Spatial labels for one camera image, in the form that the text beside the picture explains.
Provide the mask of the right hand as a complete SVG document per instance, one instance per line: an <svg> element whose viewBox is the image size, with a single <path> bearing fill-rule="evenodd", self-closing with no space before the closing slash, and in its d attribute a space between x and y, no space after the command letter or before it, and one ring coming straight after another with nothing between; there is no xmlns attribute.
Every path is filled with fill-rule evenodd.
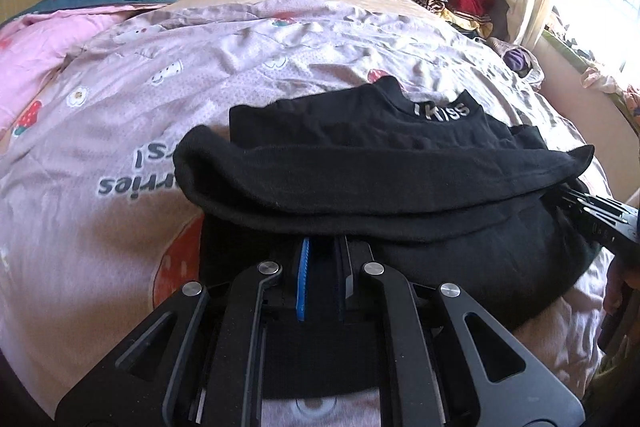
<svg viewBox="0 0 640 427"><path fill-rule="evenodd" d="M608 267L608 281L603 301L603 309L608 315L613 315L622 304L625 285L632 289L639 289L639 268L631 267L620 257L615 257Z"/></svg>

